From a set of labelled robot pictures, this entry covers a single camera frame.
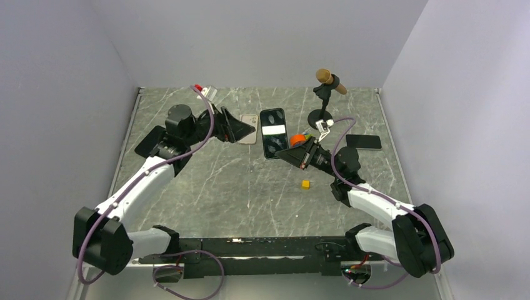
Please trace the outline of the beige phone case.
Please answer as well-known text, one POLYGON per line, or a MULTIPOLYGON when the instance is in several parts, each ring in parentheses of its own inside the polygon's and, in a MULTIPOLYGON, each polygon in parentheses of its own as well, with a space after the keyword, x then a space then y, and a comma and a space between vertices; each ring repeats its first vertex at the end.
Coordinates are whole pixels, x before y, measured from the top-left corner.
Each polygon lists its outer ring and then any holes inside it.
POLYGON ((256 114, 241 114, 240 121, 244 124, 251 126, 254 131, 251 134, 248 134, 239 141, 239 144, 244 145, 253 145, 257 141, 258 125, 259 125, 259 116, 256 114))

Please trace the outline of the black smartphone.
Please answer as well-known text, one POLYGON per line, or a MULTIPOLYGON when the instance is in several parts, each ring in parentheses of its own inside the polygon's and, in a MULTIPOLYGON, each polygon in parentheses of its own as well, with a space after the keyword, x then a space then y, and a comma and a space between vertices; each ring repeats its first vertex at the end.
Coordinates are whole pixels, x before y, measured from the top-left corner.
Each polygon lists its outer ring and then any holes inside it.
POLYGON ((346 144, 348 147, 365 150, 381 150, 381 138, 375 135, 347 134, 346 144))

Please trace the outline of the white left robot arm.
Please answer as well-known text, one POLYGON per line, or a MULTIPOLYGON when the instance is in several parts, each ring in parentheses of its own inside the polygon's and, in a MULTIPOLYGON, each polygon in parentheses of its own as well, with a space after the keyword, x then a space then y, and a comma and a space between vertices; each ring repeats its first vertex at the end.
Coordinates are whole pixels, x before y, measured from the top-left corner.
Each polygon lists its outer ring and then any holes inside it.
POLYGON ((181 250, 178 232, 161 225, 132 232, 131 219, 184 169, 193 145, 203 146, 209 138, 236 143, 255 132, 255 126, 225 107, 210 104, 198 117, 185 104, 170 108, 165 125, 156 126, 136 149, 145 158, 140 170, 109 199, 76 213, 72 254, 78 264, 117 275, 136 258, 156 255, 165 263, 174 261, 181 250))

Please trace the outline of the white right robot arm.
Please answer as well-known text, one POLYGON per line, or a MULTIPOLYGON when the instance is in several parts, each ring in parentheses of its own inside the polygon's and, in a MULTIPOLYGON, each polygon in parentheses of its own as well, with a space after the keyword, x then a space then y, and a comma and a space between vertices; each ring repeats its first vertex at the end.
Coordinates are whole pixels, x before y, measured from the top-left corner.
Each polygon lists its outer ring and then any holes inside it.
POLYGON ((413 206, 374 189, 358 174, 361 165, 356 148, 342 147, 333 154, 312 137, 278 151, 276 157, 299 169, 312 166, 332 175, 330 187, 337 201, 385 225, 385 229, 378 229, 362 223, 350 229, 344 249, 351 259, 378 254, 396 260, 408 274, 420 278, 454 257, 453 245, 434 208, 413 206))

